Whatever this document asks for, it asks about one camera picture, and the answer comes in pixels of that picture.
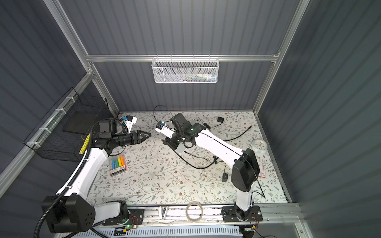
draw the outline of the floral tablecloth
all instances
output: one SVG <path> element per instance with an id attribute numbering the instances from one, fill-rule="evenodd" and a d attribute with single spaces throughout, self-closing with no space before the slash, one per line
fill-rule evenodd
<path id="1" fill-rule="evenodd" d="M 87 201 L 90 204 L 101 204 L 107 201 L 125 200 L 127 204 L 188 204 L 198 201 L 203 204 L 233 203 L 237 189 L 231 183 L 231 169 L 227 182 L 222 182 L 221 176 L 225 163 L 219 162 L 207 169 L 199 170 L 190 167 L 182 161 L 168 146 L 163 145 L 164 135 L 155 131 L 156 121 L 152 112 L 131 112 L 122 116 L 132 115 L 138 118 L 133 130 L 140 129 L 152 133 L 145 142 L 127 146 L 123 151 L 127 171 L 110 176 L 109 165 L 104 163 L 89 191 Z M 221 139 L 231 139 L 243 133 L 238 139 L 228 143 L 245 150 L 250 147 L 253 139 L 262 138 L 257 122 L 252 112 L 184 112 L 188 120 L 202 120 L 210 126 L 216 126 L 217 117 L 224 117 L 222 125 L 211 129 L 211 132 Z M 168 120 L 169 112 L 155 113 L 158 120 Z M 113 154 L 123 148 L 116 148 Z M 213 154 L 195 146 L 187 152 L 198 157 L 213 161 Z M 204 159 L 195 158 L 182 153 L 189 163 L 201 167 L 209 164 Z M 255 203 L 286 203 L 285 195 L 279 184 L 278 176 L 273 168 L 269 154 L 257 154 L 258 164 L 264 166 L 265 178 L 259 178 L 266 199 L 254 193 Z"/>

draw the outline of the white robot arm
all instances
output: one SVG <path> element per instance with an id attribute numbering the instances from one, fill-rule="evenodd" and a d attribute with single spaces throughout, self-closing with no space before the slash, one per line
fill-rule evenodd
<path id="1" fill-rule="evenodd" d="M 117 132 L 117 122 L 122 126 L 122 132 Z M 99 132 L 92 135 L 88 150 L 85 151 L 71 177 L 57 191 L 56 196 L 48 196 L 42 203 L 42 209 L 46 213 L 44 214 L 46 223 L 52 233 L 83 232 L 90 229 L 93 224 L 109 218 L 120 216 L 128 218 L 125 201 L 91 206 L 86 199 L 99 168 L 114 148 L 140 144 L 151 136 L 150 133 L 140 130 L 131 131 L 135 123 L 136 117 L 132 116 L 124 117 L 122 120 L 109 118 L 99 122 Z M 54 200 L 60 196 L 62 196 L 60 201 L 49 209 Z"/>
<path id="2" fill-rule="evenodd" d="M 191 142 L 209 150 L 232 169 L 231 181 L 237 187 L 236 214 L 240 220 L 247 220 L 252 205 L 252 193 L 259 174 L 255 153 L 249 148 L 244 151 L 226 143 L 203 125 L 187 121 L 181 113 L 176 114 L 170 121 L 174 124 L 175 130 L 170 129 L 168 124 L 159 122 L 156 131 L 167 136 L 163 142 L 175 153 L 180 155 L 185 150 L 184 142 Z"/>

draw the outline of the small black box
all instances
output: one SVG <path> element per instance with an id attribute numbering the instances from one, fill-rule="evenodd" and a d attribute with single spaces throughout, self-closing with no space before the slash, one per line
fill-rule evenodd
<path id="1" fill-rule="evenodd" d="M 222 174 L 222 182 L 226 182 L 227 181 L 227 173 L 223 173 Z"/>
<path id="2" fill-rule="evenodd" d="M 223 118 L 223 117 L 218 117 L 218 118 L 217 118 L 217 121 L 223 123 L 223 122 L 224 122 L 224 119 L 225 119 L 225 118 Z"/>

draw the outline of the black wire basket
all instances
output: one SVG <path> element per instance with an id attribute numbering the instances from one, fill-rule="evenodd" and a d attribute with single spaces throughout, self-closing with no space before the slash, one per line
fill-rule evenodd
<path id="1" fill-rule="evenodd" d="M 71 98 L 44 128 L 40 122 L 25 139 L 24 144 L 34 150 L 41 158 L 48 160 L 80 161 L 80 150 L 91 126 L 100 119 L 112 117 L 107 100 L 84 94 Z M 75 131 L 78 120 L 82 126 Z"/>

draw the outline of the orange marker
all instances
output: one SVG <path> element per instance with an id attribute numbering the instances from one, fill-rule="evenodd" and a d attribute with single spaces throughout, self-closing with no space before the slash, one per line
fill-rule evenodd
<path id="1" fill-rule="evenodd" d="M 123 156 L 120 156 L 120 162 L 122 163 L 122 165 L 124 165 L 124 158 L 123 158 Z"/>

